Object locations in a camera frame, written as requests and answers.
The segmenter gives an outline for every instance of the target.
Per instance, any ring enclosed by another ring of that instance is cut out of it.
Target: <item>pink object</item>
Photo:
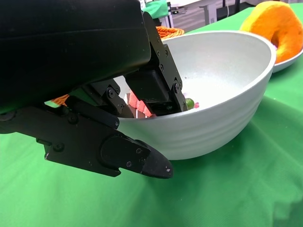
[[[139,101],[135,94],[131,91],[129,95],[128,104],[132,107],[137,109],[139,112],[145,114],[147,117],[151,117],[152,113],[146,107],[143,101]]]

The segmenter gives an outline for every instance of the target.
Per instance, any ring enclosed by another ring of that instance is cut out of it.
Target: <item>green tablecloth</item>
[[[292,7],[303,20],[303,4]],[[197,31],[236,30],[250,12]],[[35,139],[0,135],[1,227],[302,227],[303,57],[272,76],[243,132],[174,161],[173,179],[111,178],[43,157]]]

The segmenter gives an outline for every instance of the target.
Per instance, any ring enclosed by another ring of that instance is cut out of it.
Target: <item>orange object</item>
[[[169,27],[164,27],[164,26],[158,26],[156,27],[157,31],[160,35],[160,38],[162,40],[172,38],[175,36],[180,36],[184,34],[184,30],[180,28],[169,28]]]
[[[172,38],[172,37],[184,34],[184,30],[179,29],[179,28],[168,28],[168,27],[164,27],[164,26],[157,26],[156,28],[157,28],[157,31],[160,35],[161,40]],[[64,95],[62,97],[53,99],[52,102],[56,103],[57,105],[66,105],[65,100],[68,97],[69,97],[68,95]],[[143,101],[140,101],[140,102],[137,103],[137,101],[136,101],[137,97],[135,97],[135,98],[132,97],[132,98],[130,98],[130,100],[132,102],[135,102],[135,105],[133,105],[133,103],[130,104],[133,108],[136,108],[136,109],[140,108],[140,110],[138,109],[138,111],[144,113],[146,116],[151,116],[152,115],[151,112],[145,106]]]
[[[265,1],[243,22],[241,31],[260,35],[277,47],[276,63],[297,55],[303,48],[303,26],[289,4]]]
[[[66,105],[65,100],[69,97],[69,95],[64,95],[59,98],[53,99],[52,102],[56,103],[57,105]]]

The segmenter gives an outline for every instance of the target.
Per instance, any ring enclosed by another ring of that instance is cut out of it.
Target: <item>screw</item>
[[[179,84],[176,83],[175,84],[175,93],[179,93],[180,92],[180,87],[179,87]]]
[[[74,113],[73,113],[73,114],[71,113],[71,114],[68,116],[67,120],[68,120],[68,122],[69,122],[70,124],[77,124],[78,121],[79,121],[77,115],[75,115]]]
[[[143,164],[144,162],[145,162],[145,158],[141,158],[141,159],[140,159],[140,163]]]
[[[64,144],[63,143],[57,143],[53,146],[53,150],[57,152],[61,152],[64,150]]]
[[[115,92],[113,91],[113,89],[108,90],[108,97],[110,97],[110,98],[115,97]]]

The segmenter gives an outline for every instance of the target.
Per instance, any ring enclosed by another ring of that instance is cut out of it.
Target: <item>woven basket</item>
[[[156,28],[160,35],[161,40],[184,34],[184,30],[179,29],[179,28],[169,28],[169,27],[164,27],[164,26],[157,26]],[[64,102],[67,98],[68,98],[68,95],[64,95],[62,97],[53,99],[52,102],[56,103],[57,105],[65,105]]]
[[[158,26],[157,31],[162,40],[184,34],[184,30],[182,30],[180,28],[174,28],[174,27],[169,28],[169,27],[164,27],[164,26]]]

